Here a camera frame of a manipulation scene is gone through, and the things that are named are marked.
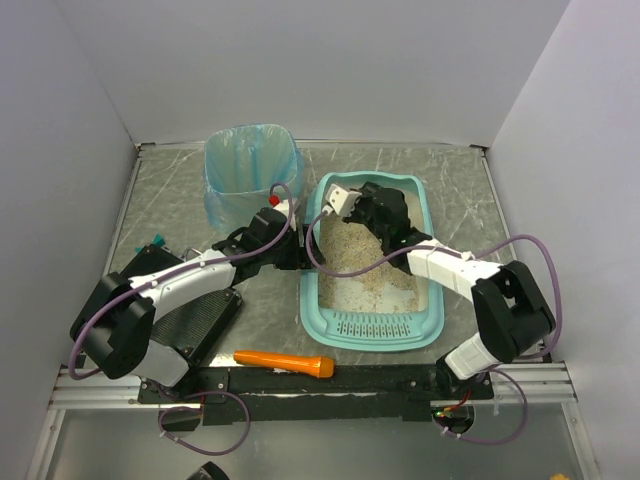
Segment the trash bin with blue bag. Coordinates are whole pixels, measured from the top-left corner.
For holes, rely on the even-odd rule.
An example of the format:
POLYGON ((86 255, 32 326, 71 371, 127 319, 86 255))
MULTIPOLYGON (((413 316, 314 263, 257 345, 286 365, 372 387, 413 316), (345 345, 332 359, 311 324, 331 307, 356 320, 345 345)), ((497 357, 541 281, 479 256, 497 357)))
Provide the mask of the trash bin with blue bag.
POLYGON ((227 234, 249 224, 269 204, 281 182, 294 197, 304 183, 304 160, 295 139, 276 124, 251 124, 218 131, 204 145, 204 206, 210 225, 227 234))

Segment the light blue litter box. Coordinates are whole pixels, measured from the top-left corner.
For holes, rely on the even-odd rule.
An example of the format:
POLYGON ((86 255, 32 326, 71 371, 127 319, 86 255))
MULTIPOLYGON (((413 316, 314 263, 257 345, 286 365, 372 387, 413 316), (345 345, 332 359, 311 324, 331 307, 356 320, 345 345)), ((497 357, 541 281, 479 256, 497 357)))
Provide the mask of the light blue litter box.
POLYGON ((338 277, 315 269, 300 280, 300 319, 307 333, 331 347, 365 352, 418 349, 434 342, 444 323, 439 284, 411 276, 390 263, 360 276, 355 270, 384 254, 364 226, 330 216, 314 227, 318 260, 338 277))

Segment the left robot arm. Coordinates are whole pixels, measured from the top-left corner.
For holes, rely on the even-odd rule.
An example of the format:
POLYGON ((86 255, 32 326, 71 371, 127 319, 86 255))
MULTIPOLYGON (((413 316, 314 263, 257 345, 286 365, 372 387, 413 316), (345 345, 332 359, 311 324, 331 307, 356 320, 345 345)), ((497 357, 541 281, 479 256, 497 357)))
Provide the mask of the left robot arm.
POLYGON ((100 279, 70 330, 71 354, 85 352, 110 379, 135 374, 173 387, 191 364, 176 346, 153 339, 155 323, 214 291, 256 276, 262 267, 308 267, 308 226, 283 202, 257 212, 250 224, 189 261, 127 278, 115 272, 100 279))

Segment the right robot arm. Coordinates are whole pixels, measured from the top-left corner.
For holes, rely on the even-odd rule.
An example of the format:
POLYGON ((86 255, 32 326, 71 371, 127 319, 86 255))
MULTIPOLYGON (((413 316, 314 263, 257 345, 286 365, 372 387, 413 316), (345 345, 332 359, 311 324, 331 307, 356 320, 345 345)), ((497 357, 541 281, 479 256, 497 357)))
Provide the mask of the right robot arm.
POLYGON ((384 257, 375 266, 388 263, 471 302, 477 332, 438 361, 450 383, 513 362, 555 330, 551 308, 524 263, 480 260, 444 246, 412 224, 400 190, 373 182, 356 189, 332 185, 325 199, 344 222, 366 227, 378 240, 384 257))

